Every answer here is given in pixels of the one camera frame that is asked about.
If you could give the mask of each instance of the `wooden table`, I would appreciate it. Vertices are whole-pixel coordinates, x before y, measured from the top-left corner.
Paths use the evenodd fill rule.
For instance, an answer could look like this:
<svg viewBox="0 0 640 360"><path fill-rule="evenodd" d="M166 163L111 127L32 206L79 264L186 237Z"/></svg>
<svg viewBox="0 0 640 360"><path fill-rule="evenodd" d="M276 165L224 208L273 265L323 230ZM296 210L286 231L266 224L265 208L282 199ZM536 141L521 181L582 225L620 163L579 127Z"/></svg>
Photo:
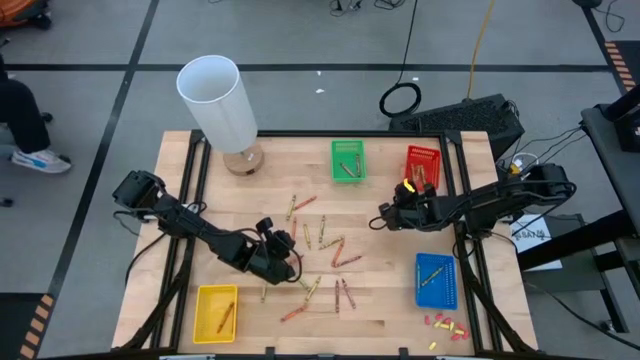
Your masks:
<svg viewBox="0 0 640 360"><path fill-rule="evenodd" d="M182 178L189 132L166 132L155 173L164 179L170 194L177 196ZM497 180L486 133L462 133L463 148L473 188ZM342 355L395 355L407 347L411 355L470 355L473 344L453 342L451 334L424 325L424 315L433 318L439 311L417 308L414 302L414 266L418 252L451 254L454 242L452 227L440 232L372 231L369 219L379 215L378 205L391 202L393 189L402 179L403 164L409 144L440 148L433 138L365 138L367 179L357 185L335 184L330 172L332 138L260 137L265 164L256 174L237 177L223 165L222 154L212 151L204 201L208 209L203 218L224 229L253 227L265 216L275 228L287 231L291 222L285 214L291 196L299 201L317 195L312 204L296 212L298 231L296 250L305 254L303 278L311 284L322 275L319 289L309 309L290 321L279 319L299 307L305 291L299 284L269 286L266 302L260 302L264 281L235 271L216 260L208 247L196 242L187 305L179 345L181 353L264 354L273 346L277 354L335 353ZM457 192L462 189L453 146L449 146ZM191 193L195 181L191 184ZM441 171L439 194L446 194L444 171ZM325 239L346 236L342 258L364 257L344 268L330 266L335 249L317 250L320 219L326 215ZM307 249L302 224L308 224L312 250ZM508 235L506 226L494 231ZM154 224L143 225L137 251L156 238ZM113 345L126 342L146 319L158 299L168 240L145 254L133 268L127 286ZM521 335L537 347L522 279L511 244L503 239L484 240L487 267L496 305ZM341 295L340 313L334 311L335 280L344 278L354 295L357 308L348 306ZM468 324L468 313L457 267L458 310L444 311L454 321ZM193 324L198 286L237 284L239 307L237 336L231 344L193 344ZM486 330L486 315L478 304L483 327L483 343L491 349ZM168 344L173 310L167 311L162 344ZM429 344L438 346L430 351Z"/></svg>

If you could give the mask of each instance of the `white sneaker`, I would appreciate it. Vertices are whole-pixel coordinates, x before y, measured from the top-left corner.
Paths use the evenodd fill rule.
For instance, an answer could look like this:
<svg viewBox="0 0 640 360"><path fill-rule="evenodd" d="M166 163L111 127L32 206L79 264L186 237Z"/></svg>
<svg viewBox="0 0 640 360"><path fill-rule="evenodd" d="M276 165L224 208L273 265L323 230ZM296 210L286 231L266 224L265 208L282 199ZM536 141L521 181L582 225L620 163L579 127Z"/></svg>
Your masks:
<svg viewBox="0 0 640 360"><path fill-rule="evenodd" d="M16 150L11 156L11 162L47 174L60 174L71 169L70 163L62 160L60 155L51 150L42 150L31 154Z"/></svg>

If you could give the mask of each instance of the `person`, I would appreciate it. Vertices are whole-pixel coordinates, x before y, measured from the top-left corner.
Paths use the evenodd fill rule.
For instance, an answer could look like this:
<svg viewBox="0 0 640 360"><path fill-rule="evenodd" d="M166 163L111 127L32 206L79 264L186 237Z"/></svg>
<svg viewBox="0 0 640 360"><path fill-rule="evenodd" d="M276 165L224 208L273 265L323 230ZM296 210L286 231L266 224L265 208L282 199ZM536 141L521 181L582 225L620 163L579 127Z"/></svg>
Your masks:
<svg viewBox="0 0 640 360"><path fill-rule="evenodd" d="M11 162L49 174L59 174L71 168L69 158L51 151L51 140L45 122L49 114L41 114L29 88L9 79L0 54L0 123L9 127L17 149Z"/></svg>

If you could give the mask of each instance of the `white lampshade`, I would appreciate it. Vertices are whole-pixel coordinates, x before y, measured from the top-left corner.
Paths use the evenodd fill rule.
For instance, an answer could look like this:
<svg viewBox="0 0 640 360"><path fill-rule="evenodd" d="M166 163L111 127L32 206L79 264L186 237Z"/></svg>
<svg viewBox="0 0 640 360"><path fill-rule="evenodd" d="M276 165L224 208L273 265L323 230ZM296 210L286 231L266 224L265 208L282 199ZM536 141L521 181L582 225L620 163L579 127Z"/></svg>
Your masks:
<svg viewBox="0 0 640 360"><path fill-rule="evenodd" d="M218 55L192 60L180 70L176 86L215 149L239 153L255 142L258 126L233 61Z"/></svg>

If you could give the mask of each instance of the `black cable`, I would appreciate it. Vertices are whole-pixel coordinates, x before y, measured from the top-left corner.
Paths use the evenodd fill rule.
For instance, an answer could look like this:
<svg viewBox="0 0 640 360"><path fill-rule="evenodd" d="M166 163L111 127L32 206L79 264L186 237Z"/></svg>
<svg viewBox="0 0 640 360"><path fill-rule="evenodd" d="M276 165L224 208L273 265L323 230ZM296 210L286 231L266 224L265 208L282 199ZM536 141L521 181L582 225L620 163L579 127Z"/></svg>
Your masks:
<svg viewBox="0 0 640 360"><path fill-rule="evenodd" d="M469 259L469 257L470 257L471 255L473 255L473 253L476 251L476 248L477 248L477 241L478 241L478 240L475 240L475 239L473 239L473 240L472 240L473 248L471 249L471 251L469 251L469 252L467 253L467 256L466 256L464 259L460 259L460 258L458 257L458 255L456 254L456 245L458 244L458 241L457 241L457 240L456 240L456 241L454 241L454 242L453 242L453 247L451 248L451 255L453 255L453 257L454 257L454 258L458 259L458 261L462 261L462 260L467 260L467 259Z"/></svg>
<svg viewBox="0 0 640 360"><path fill-rule="evenodd" d="M373 2L373 6L383 10L395 10L404 5L404 2L405 0L398 0L396 2L393 2L393 0L376 0Z"/></svg>
<svg viewBox="0 0 640 360"><path fill-rule="evenodd" d="M557 136L554 136L554 137L550 137L550 138L542 138L542 139L533 139L533 140L529 141L528 143L524 144L524 146L523 146L522 148L520 148L520 149L518 149L518 147L516 146L515 153L517 154L517 153L519 153L519 152L523 151L527 146L529 146L530 144L532 144L532 143L534 143L534 142L555 140L555 139L561 138L562 136L564 136L564 135L565 135L566 133L568 133L568 132L571 132L571 131L574 131L574 130L578 130L578 129L580 129L580 127L579 127L579 126L578 126L578 127L573 128L573 129L566 130L566 131L562 132L562 134L557 135Z"/></svg>
<svg viewBox="0 0 640 360"><path fill-rule="evenodd" d="M413 21L416 18L417 8L418 8L418 0L415 0L415 2L413 3L413 12L411 13L411 25L409 25L409 36L407 37L407 45L404 48L404 58L402 59L402 68L400 69L400 76L398 77L398 81L396 81L396 85L398 85L400 83L400 80L402 80L402 75L404 74L404 67L407 64L407 55L409 54L409 44L411 44L411 34L413 34Z"/></svg>
<svg viewBox="0 0 640 360"><path fill-rule="evenodd" d="M555 143L555 144L551 145L551 146L547 149L547 151L543 152L543 153L542 153L542 155L538 156L538 159L542 159L542 158L543 158L545 155L547 155L547 154L549 153L549 151L551 151L554 147L556 147L556 146L558 146L558 145L560 145L560 144L564 143L565 141L569 140L569 139L573 136L573 134L577 133L578 131L580 131L580 128L575 129L575 130L574 130L574 131L572 131L569 135L567 135L564 139L562 139L562 140L558 141L557 143ZM527 173L527 171L528 171L531 167L533 167L533 165L534 165L534 164L535 164L535 162L534 162L534 163L531 163L531 164L529 164L527 167L525 167L525 168L520 172L520 176L525 175L525 174Z"/></svg>
<svg viewBox="0 0 640 360"><path fill-rule="evenodd" d="M604 23L605 23L605 25L607 26L607 30L609 30L609 31L610 31L610 32L612 32L612 33L617 33L617 32L622 31L622 28L624 27L624 22L625 22L625 20L626 20L624 17L622 17L622 16L620 16L620 15L618 15L618 14L614 14L614 13L612 13L612 12L611 12L611 6L613 6L613 4L615 4L617 1L618 1L618 0L612 0L612 1L609 3L609 5L607 6L607 11L602 11L602 10L600 10L600 9L598 9L598 8L594 8L594 9L593 9L593 10L595 10L595 11L597 11L597 12L601 13L601 14L605 14L605 16L604 16ZM614 17L614 18L618 18L618 20L620 20L620 26L618 26L618 28L617 28L617 29L613 30L613 29L611 28L611 25L609 25L609 16L612 16L612 17Z"/></svg>
<svg viewBox="0 0 640 360"><path fill-rule="evenodd" d="M556 154L558 154L560 151L564 150L564 148L566 148L567 146L573 144L574 142L578 142L578 141L582 140L585 136L587 136L587 134L584 134L584 135L580 136L579 138L577 138L575 140L569 141L563 147L558 149L558 151L554 152L553 155L549 156L549 158L547 158L547 160L545 160L545 162L543 162L543 164L546 164L547 162L549 162L549 160L551 160L552 157L556 156Z"/></svg>
<svg viewBox="0 0 640 360"><path fill-rule="evenodd" d="M536 289L536 290L539 290L539 291L547 294L548 296L551 296L553 298L553 300L555 300L558 304L560 304L560 306L562 306L565 310L567 310L571 315L575 316L576 319L578 319L578 320L582 321L583 323L591 326L592 328L598 330L599 332L601 332L602 334L612 338L613 340L615 340L615 341L617 341L617 342L619 342L621 344L627 345L630 348L633 348L635 350L640 351L640 345L634 344L631 341L627 341L627 340L625 340L625 339L623 339L623 338L621 338L621 337L619 337L617 335L614 335L614 334L612 334L612 333L610 333L608 331L600 329L600 327L598 325L592 323L591 321L589 321L589 320L585 319L584 317L582 317L577 312L573 311L567 304L565 304L557 296L553 295L552 293L548 292L547 290L545 290L545 289L543 289L541 287L538 287L537 285L534 285L534 284L532 284L532 283L530 283L528 281L525 281L524 283L527 284L528 286Z"/></svg>
<svg viewBox="0 0 640 360"><path fill-rule="evenodd" d="M113 218L118 220L118 222L120 223L120 226L122 226L125 230L127 230L131 235L136 237L140 236L139 233L133 231L133 229L131 229L127 224L124 223L124 221L122 221L122 218L120 217L120 215L126 215L129 217L135 218L135 213L131 211L118 210L113 212Z"/></svg>
<svg viewBox="0 0 640 360"><path fill-rule="evenodd" d="M509 243L511 243L511 245L513 245L513 248L516 250L516 253L518 252L518 246L516 245L516 243L513 240L509 239L508 237L506 237L506 236L504 236L502 234L498 234L497 232L495 232L493 230L485 230L485 231L491 233L492 235L495 235L497 237L500 237L502 239L507 240Z"/></svg>
<svg viewBox="0 0 640 360"><path fill-rule="evenodd" d="M404 49L404 58L402 59L402 68L400 68L400 76L398 77L398 81L396 81L395 85L393 85L389 90L387 90L384 94L382 94L382 98L380 98L380 102L378 103L378 108L380 112L385 116L390 118L413 114L418 107L420 106L420 102L422 102L422 91L420 91L420 87L414 83L400 83L402 80L402 75L404 74L404 68L407 65L407 55L409 54L409 44L411 44L411 35L413 34L413 22L416 18L416 9L418 8L418 0L415 0L413 3L413 12L411 13L411 25L409 25L409 36L407 37L407 45ZM394 91L400 88L410 88L416 93L416 99L413 101L413 104L406 108L405 110L399 112L389 112L385 107L385 103L389 95L391 95Z"/></svg>
<svg viewBox="0 0 640 360"><path fill-rule="evenodd" d="M376 216L373 219L369 220L369 229L371 230L382 230L387 227L387 223L385 222L382 226L373 226L373 222L382 219L382 216Z"/></svg>
<svg viewBox="0 0 640 360"><path fill-rule="evenodd" d="M198 205L198 211L196 212L196 214L200 215L203 211L205 211L208 207L207 203L204 201L200 201L199 203L193 202L189 205L187 205L187 209L190 208L193 205ZM133 230L131 230L128 226L126 226L122 220L116 216L116 214L123 214L123 215L127 215L127 216L135 216L135 212L128 212L128 211L116 211L113 213L113 217L116 218L116 220L118 220L118 222L120 222L120 225L122 225L122 227L124 227L125 229L127 229L130 233L136 235L136 236L140 236L139 234L137 234L136 232L134 232ZM158 236L157 239L153 240L149 245L145 246L142 250L140 250L139 253L136 254L136 256L133 257L133 259L131 260L131 262L129 263L129 266L127 266L127 272L126 275L124 277L124 284L125 286L127 285L127 281L129 281L129 274L131 273L131 270L133 269L133 265L135 264L135 262L147 251L149 251L149 249L151 249L154 245L156 245L158 242L160 242L160 240L162 240L162 238L166 235L166 232L163 232L160 236Z"/></svg>
<svg viewBox="0 0 640 360"><path fill-rule="evenodd" d="M124 286L127 286L127 282L129 281L129 274L131 273L131 270L133 269L133 264L136 263L136 261L140 258L140 256L142 256L145 252L147 252L149 249L151 249L155 244L160 242L160 240L162 240L162 238L165 235L167 235L167 233L160 234L160 236L158 236L155 240L153 240L151 243L149 243L149 245L145 246L142 250L140 250L139 253L136 254L136 256L133 257L133 260L131 260L131 262L129 263L129 266L127 266L127 273L124 276Z"/></svg>
<svg viewBox="0 0 640 360"><path fill-rule="evenodd" d="M547 215L548 213L550 213L551 211L557 209L560 205L564 204L564 202L554 205L551 207L551 209L543 212L542 214L540 214L539 216L537 216L535 219L529 221L526 225L522 226L520 229L516 230L514 233L511 234L511 236L515 236L517 233L519 233L522 230L525 230L526 228L528 228L531 224L533 224L534 222L542 219L543 216Z"/></svg>

